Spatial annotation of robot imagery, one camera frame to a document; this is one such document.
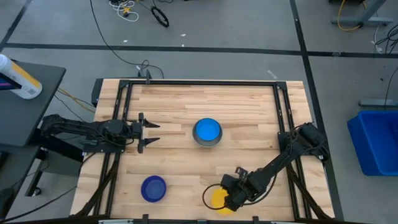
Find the blue bowl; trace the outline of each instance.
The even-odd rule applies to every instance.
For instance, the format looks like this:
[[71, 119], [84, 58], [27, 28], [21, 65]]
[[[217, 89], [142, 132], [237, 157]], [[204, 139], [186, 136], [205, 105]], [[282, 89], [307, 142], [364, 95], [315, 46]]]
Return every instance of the blue bowl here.
[[159, 176], [150, 176], [142, 183], [141, 194], [147, 202], [158, 202], [166, 194], [166, 182]]
[[213, 147], [223, 136], [221, 125], [214, 119], [203, 118], [196, 122], [192, 130], [194, 140], [203, 147]]

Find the concrete floor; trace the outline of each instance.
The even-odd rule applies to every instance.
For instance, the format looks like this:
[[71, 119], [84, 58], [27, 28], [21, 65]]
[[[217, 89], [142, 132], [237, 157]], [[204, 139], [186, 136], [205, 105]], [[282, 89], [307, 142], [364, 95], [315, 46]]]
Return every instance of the concrete floor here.
[[[0, 39], [18, 15], [25, 0], [0, 1]], [[116, 15], [107, 0], [93, 0], [99, 25], [109, 45], [148, 47], [214, 47], [292, 50], [296, 55], [276, 55], [219, 52], [181, 52], [165, 49], [117, 52], [122, 58], [141, 63], [148, 59], [164, 71], [166, 78], [302, 80], [312, 105], [303, 58], [289, 0], [175, 0], [172, 4], [157, 3], [168, 15], [170, 27], [160, 26], [140, 5], [134, 6], [140, 19], [126, 22]], [[328, 1], [296, 0], [304, 41], [309, 51], [373, 53], [371, 43], [375, 27], [355, 32], [342, 32], [329, 23], [338, 12], [338, 5]], [[388, 1], [379, 10], [382, 17], [398, 22], [398, 2]], [[343, 14], [358, 14], [361, 5], [350, 4]], [[378, 37], [386, 36], [395, 24], [380, 27]], [[134, 77], [135, 66], [117, 59], [107, 50], [66, 50], [65, 45], [104, 45], [96, 30], [88, 0], [33, 0], [5, 45], [4, 54], [23, 62], [65, 67], [67, 73], [61, 87], [76, 97], [89, 101], [96, 78]], [[22, 44], [15, 47], [11, 43]], [[28, 49], [29, 45], [63, 45], [56, 49]], [[395, 223], [395, 177], [368, 177], [362, 174], [346, 127], [347, 120], [362, 110], [358, 100], [384, 98], [387, 82], [398, 66], [396, 59], [310, 57], [313, 79], [328, 135], [331, 158], [339, 193], [338, 200], [346, 221]], [[151, 70], [160, 77], [157, 70]], [[391, 98], [398, 97], [397, 82], [391, 84]], [[59, 96], [83, 119], [91, 121], [93, 114], [81, 109], [64, 96]], [[58, 113], [76, 119], [56, 99], [46, 114]], [[9, 217], [42, 205], [76, 185], [76, 177], [44, 174], [39, 182], [43, 194], [27, 198], [18, 195]], [[73, 192], [38, 212], [17, 221], [66, 217]]]

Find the black cable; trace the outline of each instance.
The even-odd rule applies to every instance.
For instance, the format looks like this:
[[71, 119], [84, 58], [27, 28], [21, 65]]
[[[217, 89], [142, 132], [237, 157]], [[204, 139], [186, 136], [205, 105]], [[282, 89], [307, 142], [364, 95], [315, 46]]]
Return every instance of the black cable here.
[[393, 39], [393, 37], [394, 37], [395, 35], [398, 34], [398, 29], [396, 29], [397, 27], [398, 27], [398, 25], [395, 25], [395, 26], [394, 26], [393, 28], [391, 28], [390, 31], [387, 33], [387, 37], [385, 37], [385, 38], [383, 38], [383, 39], [381, 39], [381, 40], [379, 40], [379, 41], [377, 41], [377, 42], [375, 43], [375, 45], [380, 45], [380, 44], [386, 42], [386, 48], [384, 49], [384, 53], [385, 53], [385, 54], [387, 54], [387, 49], [388, 49], [388, 47], [389, 47], [390, 41], [392, 41], [392, 44], [390, 45], [391, 49], [390, 49], [390, 51], [389, 51], [389, 54], [392, 53], [392, 51], [394, 50], [395, 46], [398, 44], [398, 38]]
[[67, 97], [69, 97], [69, 98], [74, 98], [74, 99], [76, 99], [76, 100], [78, 100], [78, 101], [80, 101], [80, 102], [82, 102], [82, 103], [87, 104], [88, 106], [94, 107], [91, 103], [89, 103], [89, 102], [87, 102], [87, 101], [84, 101], [84, 100], [82, 100], [82, 99], [76, 98], [76, 97], [72, 97], [72, 96], [70, 96], [70, 95], [68, 95], [68, 94], [66, 94], [66, 93], [63, 93], [63, 92], [60, 91], [60, 90], [57, 90], [57, 92], [59, 92], [59, 93], [65, 95], [65, 96], [67, 96]]
[[143, 65], [144, 65], [144, 62], [147, 61], [147, 62], [148, 62], [148, 65], [146, 65], [146, 67], [152, 67], [152, 68], [157, 68], [157, 69], [159, 69], [159, 70], [160, 70], [160, 73], [162, 74], [162, 78], [164, 79], [163, 70], [162, 70], [161, 68], [159, 68], [158, 66], [149, 65], [149, 61], [148, 61], [148, 60], [144, 60], [141, 64], [139, 64], [139, 63], [128, 62], [128, 61], [126, 61], [125, 59], [121, 58], [121, 57], [111, 48], [111, 46], [108, 45], [108, 43], [106, 42], [106, 40], [105, 40], [105, 38], [104, 38], [104, 36], [103, 36], [103, 34], [102, 34], [102, 32], [101, 32], [100, 26], [98, 25], [98, 21], [97, 21], [97, 18], [96, 18], [96, 16], [95, 16], [95, 13], [94, 13], [93, 1], [92, 1], [92, 0], [90, 0], [90, 6], [91, 6], [91, 12], [93, 13], [94, 21], [95, 21], [95, 24], [96, 24], [96, 26], [97, 26], [99, 35], [101, 36], [103, 42], [104, 42], [105, 45], [108, 47], [108, 49], [110, 49], [110, 51], [112, 51], [112, 53], [113, 53], [115, 56], [117, 56], [118, 59], [120, 59], [120, 60], [122, 60], [123, 62], [128, 63], [128, 64], [130, 64], [130, 65], [139, 65], [139, 66], [143, 66]]
[[81, 118], [79, 115], [77, 115], [75, 112], [73, 112], [73, 111], [69, 108], [69, 106], [68, 106], [64, 101], [62, 101], [60, 98], [58, 98], [55, 94], [54, 94], [54, 97], [56, 97], [57, 100], [61, 101], [61, 103], [62, 103], [64, 106], [66, 106], [66, 107], [68, 108], [68, 110], [69, 110], [70, 112], [72, 112], [76, 117], [78, 117], [81, 121], [86, 122], [85, 120], [83, 120], [83, 118]]
[[396, 74], [397, 70], [398, 70], [398, 67], [394, 70], [394, 72], [392, 73], [392, 75], [391, 75], [391, 77], [390, 77], [390, 80], [388, 81], [388, 86], [387, 86], [387, 91], [386, 91], [386, 97], [385, 97], [385, 99], [384, 99], [384, 107], [383, 107], [383, 108], [384, 108], [384, 111], [386, 110], [387, 97], [388, 97], [388, 91], [390, 90], [390, 84], [391, 84], [392, 78], [393, 78], [394, 75]]
[[115, 160], [113, 161], [113, 164], [112, 164], [110, 170], [106, 174], [102, 183], [100, 183], [98, 188], [95, 190], [95, 192], [93, 193], [93, 195], [91, 196], [89, 201], [83, 206], [83, 208], [78, 213], [74, 214], [74, 216], [85, 216], [90, 213], [94, 204], [98, 201], [98, 199], [103, 194], [103, 191], [106, 188], [106, 186], [108, 185], [109, 181], [111, 181], [111, 179], [113, 179], [115, 174], [117, 174], [117, 172], [118, 172], [119, 159], [117, 159], [117, 158], [118, 157], [115, 157]]
[[146, 5], [144, 5], [143, 3], [141, 3], [141, 1], [138, 1], [138, 3], [139, 3], [141, 6], [144, 6], [144, 8], [146, 8], [147, 10], [149, 10], [149, 11], [151, 12], [151, 10], [150, 10]]
[[46, 207], [47, 205], [51, 204], [52, 202], [54, 202], [54, 201], [60, 199], [61, 197], [63, 197], [63, 196], [66, 195], [67, 193], [71, 192], [71, 191], [74, 190], [75, 188], [77, 188], [77, 185], [74, 186], [74, 187], [72, 187], [71, 189], [69, 189], [69, 190], [66, 191], [65, 193], [59, 195], [59, 196], [56, 197], [55, 199], [53, 199], [53, 200], [51, 200], [51, 201], [49, 201], [49, 202], [47, 202], [47, 203], [45, 203], [45, 204], [43, 204], [43, 205], [41, 205], [41, 206], [39, 206], [39, 207], [37, 207], [37, 208], [35, 208], [35, 209], [29, 211], [29, 212], [25, 212], [25, 213], [23, 213], [23, 214], [20, 214], [20, 215], [15, 216], [15, 217], [5, 219], [5, 220], [3, 220], [3, 221], [0, 221], [0, 223], [6, 223], [6, 222], [9, 222], [9, 221], [15, 220], [15, 219], [17, 219], [17, 218], [21, 218], [21, 217], [24, 217], [24, 216], [29, 215], [29, 214], [31, 214], [31, 213], [34, 213], [34, 212], [36, 212], [37, 210], [40, 210], [41, 208], [44, 208], [44, 207]]
[[211, 210], [221, 210], [221, 209], [225, 208], [226, 206], [224, 205], [224, 206], [222, 206], [222, 207], [220, 207], [220, 208], [213, 208], [213, 207], [210, 207], [210, 206], [205, 202], [205, 194], [206, 194], [207, 190], [210, 189], [211, 187], [214, 187], [214, 186], [222, 186], [222, 185], [221, 185], [221, 184], [211, 184], [210, 186], [208, 186], [208, 187], [203, 191], [203, 194], [201, 195], [201, 199], [202, 199], [202, 201], [203, 201], [203, 204], [205, 204], [205, 206], [206, 206], [207, 208], [209, 208], [209, 209], [211, 209]]
[[[94, 152], [94, 153], [92, 153], [91, 155], [89, 155], [89, 156], [81, 163], [80, 168], [83, 167], [84, 163], [85, 163], [88, 159], [90, 159], [91, 157], [93, 157], [95, 154], [96, 154], [96, 153]], [[31, 213], [34, 213], [34, 212], [40, 210], [41, 208], [44, 208], [44, 207], [46, 207], [47, 205], [51, 204], [52, 202], [54, 202], [54, 201], [56, 201], [56, 200], [62, 198], [63, 196], [65, 196], [67, 193], [71, 192], [71, 191], [72, 191], [73, 189], [75, 189], [75, 188], [77, 188], [77, 185], [74, 186], [74, 187], [72, 187], [71, 189], [69, 189], [69, 190], [66, 191], [65, 193], [59, 195], [58, 197], [54, 198], [53, 200], [51, 200], [51, 201], [49, 201], [49, 202], [47, 202], [47, 203], [45, 203], [45, 204], [43, 204], [43, 205], [41, 205], [41, 206], [35, 208], [35, 209], [33, 209], [33, 210], [29, 211], [29, 212], [25, 212], [25, 213], [23, 213], [23, 214], [20, 214], [20, 215], [15, 216], [15, 217], [2, 220], [2, 221], [0, 221], [0, 223], [6, 223], [6, 222], [9, 222], [9, 221], [15, 220], [15, 219], [17, 219], [17, 218], [21, 218], [21, 217], [24, 217], [24, 216], [29, 215], [29, 214], [31, 214]]]
[[21, 177], [17, 182], [13, 183], [13, 184], [11, 185], [11, 187], [9, 187], [9, 188], [13, 188], [13, 187], [14, 187], [15, 185], [17, 185], [19, 182], [21, 182], [21, 181], [23, 181], [24, 179], [26, 179], [26, 177], [29, 177], [29, 176], [31, 176], [31, 175], [34, 175], [34, 174], [36, 174], [36, 173], [38, 173], [38, 172], [43, 172], [45, 169], [49, 168], [49, 166], [50, 166], [50, 160], [47, 158], [47, 166], [46, 166], [46, 167], [44, 167], [43, 169], [37, 170], [37, 171], [35, 171], [35, 172], [33, 172], [33, 173], [30, 173], [30, 174], [27, 174], [27, 175]]
[[91, 157], [93, 157], [96, 154], [96, 152], [92, 153], [91, 155], [89, 155], [80, 165], [80, 167], [83, 167], [84, 163], [89, 160]]

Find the butcher block tabletop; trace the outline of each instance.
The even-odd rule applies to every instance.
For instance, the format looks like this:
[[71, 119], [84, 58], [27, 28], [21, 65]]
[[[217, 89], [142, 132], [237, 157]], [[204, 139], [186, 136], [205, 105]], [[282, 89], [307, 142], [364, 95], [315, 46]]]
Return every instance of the butcher block tabletop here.
[[[118, 79], [104, 79], [95, 121], [112, 118]], [[286, 82], [295, 125], [311, 122], [303, 82]], [[287, 113], [280, 91], [285, 125]], [[124, 105], [126, 91], [121, 105]], [[144, 113], [160, 128], [147, 128], [144, 136], [160, 138], [137, 152], [137, 144], [126, 147], [121, 155], [111, 218], [141, 218], [173, 220], [294, 220], [285, 170], [279, 172], [271, 193], [260, 203], [245, 206], [230, 215], [220, 215], [206, 208], [201, 196], [207, 186], [220, 183], [223, 174], [235, 175], [237, 166], [248, 171], [264, 167], [279, 152], [274, 92], [271, 86], [231, 85], [134, 85], [128, 119]], [[192, 136], [194, 124], [202, 118], [217, 120], [223, 136], [212, 148], [200, 147]], [[104, 154], [97, 153], [81, 168], [71, 214], [78, 212], [98, 186]], [[313, 156], [302, 156], [307, 189], [319, 206], [334, 217], [330, 194], [322, 163]], [[141, 184], [151, 176], [161, 176], [166, 184], [165, 197], [156, 203], [144, 200]], [[206, 193], [211, 195], [217, 187]], [[301, 217], [302, 198], [297, 190]], [[101, 212], [104, 213], [108, 188]]]

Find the blue plastic bin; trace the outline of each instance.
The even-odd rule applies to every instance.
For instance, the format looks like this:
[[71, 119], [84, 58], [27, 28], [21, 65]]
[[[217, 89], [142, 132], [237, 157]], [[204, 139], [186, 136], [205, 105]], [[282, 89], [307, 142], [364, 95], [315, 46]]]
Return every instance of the blue plastic bin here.
[[398, 175], [398, 111], [361, 111], [347, 122], [365, 175]]

